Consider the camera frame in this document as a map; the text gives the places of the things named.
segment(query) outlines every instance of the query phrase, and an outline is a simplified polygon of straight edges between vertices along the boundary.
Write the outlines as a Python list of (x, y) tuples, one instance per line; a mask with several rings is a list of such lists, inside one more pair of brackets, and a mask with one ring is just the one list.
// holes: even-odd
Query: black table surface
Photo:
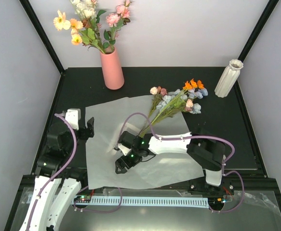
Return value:
[[(154, 86), (174, 91), (181, 89), (187, 80), (200, 79), (209, 95), (199, 100), (201, 114), (183, 113), (188, 128), (202, 127), (234, 144), (236, 152), (227, 162), (226, 169), (257, 169), (235, 90), (232, 89), (225, 98), (219, 98), (214, 93), (223, 70), (224, 67), (124, 67), (124, 86), (119, 90), (109, 90), (104, 84), (101, 68), (69, 68), (54, 111), (60, 113), (69, 108), (80, 108), (80, 126), (83, 127), (85, 107), (123, 97), (148, 95)], [(85, 149), (85, 143), (81, 142), (70, 167), (86, 168)]]

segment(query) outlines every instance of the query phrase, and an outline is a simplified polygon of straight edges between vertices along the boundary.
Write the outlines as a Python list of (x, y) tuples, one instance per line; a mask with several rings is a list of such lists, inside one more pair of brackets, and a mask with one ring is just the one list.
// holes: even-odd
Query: bouquet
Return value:
[(117, 6), (117, 11), (106, 17), (106, 22), (110, 28), (104, 30), (105, 41), (102, 41), (100, 37), (100, 16), (106, 11), (99, 10), (96, 14), (96, 0), (70, 0), (70, 2), (80, 21), (74, 18), (67, 20), (65, 13), (58, 11), (58, 17), (54, 18), (55, 28), (58, 31), (71, 29), (73, 45), (82, 43), (83, 46), (97, 48), (103, 54), (114, 52), (118, 31), (131, 21), (128, 9), (131, 4), (130, 0), (126, 0), (123, 5)]
[[(200, 80), (196, 83), (192, 79), (185, 83), (182, 90), (177, 89), (176, 91), (167, 92), (165, 88), (152, 87), (150, 93), (154, 95), (154, 98), (148, 117), (150, 118), (156, 110), (158, 111), (151, 121), (151, 124), (154, 125), (167, 117), (173, 117), (178, 112), (201, 113), (201, 106), (199, 103), (194, 103), (194, 100), (207, 96), (208, 90)], [(145, 124), (139, 136), (144, 137), (149, 128), (149, 125)]]

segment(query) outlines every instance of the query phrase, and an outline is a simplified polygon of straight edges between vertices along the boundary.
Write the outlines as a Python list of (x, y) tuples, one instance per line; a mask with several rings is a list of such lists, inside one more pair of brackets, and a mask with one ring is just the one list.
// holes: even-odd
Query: white vase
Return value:
[(225, 68), (219, 82), (215, 88), (215, 94), (218, 97), (226, 97), (230, 92), (232, 86), (237, 81), (240, 70), (243, 68), (243, 63), (238, 59), (233, 59), (229, 62), (229, 65)]

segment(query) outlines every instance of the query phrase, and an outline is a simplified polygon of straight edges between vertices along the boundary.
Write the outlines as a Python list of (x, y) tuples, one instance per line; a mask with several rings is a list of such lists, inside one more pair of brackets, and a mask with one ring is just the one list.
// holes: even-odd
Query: white wall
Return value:
[[(96, 49), (58, 32), (57, 10), (77, 18), (69, 0), (30, 0), (64, 68), (100, 66)], [(109, 12), (123, 0), (98, 0)], [(237, 58), (268, 0), (133, 0), (117, 39), (122, 66), (225, 66)]]
[(0, 231), (30, 174), (59, 77), (19, 1), (0, 1)]
[(268, 175), (281, 190), (281, 1), (248, 54), (239, 82)]

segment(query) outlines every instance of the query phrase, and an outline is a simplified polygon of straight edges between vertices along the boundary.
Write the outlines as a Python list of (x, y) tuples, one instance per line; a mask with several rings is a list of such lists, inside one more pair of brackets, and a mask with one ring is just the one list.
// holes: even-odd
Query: paper sheet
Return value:
[[(89, 189), (105, 186), (149, 189), (203, 177), (201, 166), (187, 153), (160, 154), (148, 162), (139, 163), (125, 174), (115, 173), (115, 161), (122, 156), (113, 149), (120, 129), (130, 114), (141, 112), (147, 115), (152, 99), (152, 95), (122, 98), (86, 108), (86, 121), (95, 117), (95, 135), (86, 143)], [(140, 130), (145, 120), (141, 115), (135, 115), (127, 127)], [(159, 135), (176, 135), (189, 130), (182, 114), (178, 113), (154, 125), (154, 131)]]

